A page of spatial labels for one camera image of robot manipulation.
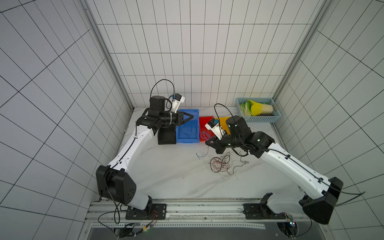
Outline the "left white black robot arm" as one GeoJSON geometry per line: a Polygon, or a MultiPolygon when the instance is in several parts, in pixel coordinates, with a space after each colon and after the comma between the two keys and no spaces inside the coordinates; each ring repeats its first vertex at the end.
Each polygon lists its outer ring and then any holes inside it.
{"type": "Polygon", "coordinates": [[[193,119],[193,115],[179,111],[185,97],[174,94],[170,110],[165,109],[166,101],[163,96],[150,97],[150,106],[136,121],[128,142],[107,166],[98,167],[100,197],[140,211],[152,211],[152,198],[140,193],[131,177],[133,163],[153,137],[158,138],[160,145],[176,144],[176,128],[193,119]]]}

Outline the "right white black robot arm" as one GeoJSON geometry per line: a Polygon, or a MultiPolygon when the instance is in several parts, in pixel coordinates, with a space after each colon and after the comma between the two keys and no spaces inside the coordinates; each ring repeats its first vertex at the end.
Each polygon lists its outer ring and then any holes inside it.
{"type": "Polygon", "coordinates": [[[327,225],[337,205],[344,183],[328,178],[312,170],[284,150],[272,137],[264,132],[252,132],[244,118],[232,116],[226,121],[227,133],[220,122],[212,118],[206,128],[214,136],[206,145],[222,154],[226,149],[241,148],[273,167],[295,182],[296,187],[285,193],[267,193],[261,201],[262,211],[273,214],[305,214],[311,220],[327,225]]]}

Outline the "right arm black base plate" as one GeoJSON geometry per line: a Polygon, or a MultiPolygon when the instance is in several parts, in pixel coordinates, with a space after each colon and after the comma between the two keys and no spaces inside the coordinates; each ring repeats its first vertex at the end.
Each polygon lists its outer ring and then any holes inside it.
{"type": "Polygon", "coordinates": [[[273,193],[266,193],[258,204],[243,204],[243,214],[247,220],[285,220],[285,214],[274,213],[267,205],[273,193]]]}

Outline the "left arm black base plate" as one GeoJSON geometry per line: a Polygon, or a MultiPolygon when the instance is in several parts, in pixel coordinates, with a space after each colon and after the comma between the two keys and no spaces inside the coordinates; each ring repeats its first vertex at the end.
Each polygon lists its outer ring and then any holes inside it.
{"type": "Polygon", "coordinates": [[[167,213],[167,204],[149,205],[144,210],[128,207],[126,210],[126,220],[164,220],[167,213]]]}

